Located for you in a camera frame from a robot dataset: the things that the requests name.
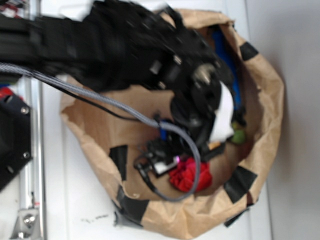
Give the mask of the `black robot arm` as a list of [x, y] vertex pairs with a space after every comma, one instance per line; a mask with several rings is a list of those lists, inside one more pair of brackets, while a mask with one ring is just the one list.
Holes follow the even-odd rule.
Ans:
[[200, 153], [234, 134], [233, 76], [207, 41], [171, 7], [172, 23], [144, 7], [95, 1], [81, 21], [49, 16], [2, 17], [0, 61], [50, 76], [68, 74], [96, 92], [140, 85], [174, 93], [174, 122]]

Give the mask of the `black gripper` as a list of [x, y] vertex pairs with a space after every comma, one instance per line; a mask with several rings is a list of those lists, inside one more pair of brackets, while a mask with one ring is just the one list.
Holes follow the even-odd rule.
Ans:
[[233, 135], [234, 78], [227, 64], [197, 30], [161, 29], [155, 36], [159, 69], [152, 83], [171, 90], [170, 111], [201, 155], [220, 154]]

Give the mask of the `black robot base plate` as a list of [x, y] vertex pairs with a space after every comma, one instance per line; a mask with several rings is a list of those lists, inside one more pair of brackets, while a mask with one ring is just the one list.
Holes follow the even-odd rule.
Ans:
[[0, 88], [0, 189], [32, 159], [31, 108], [10, 88]]

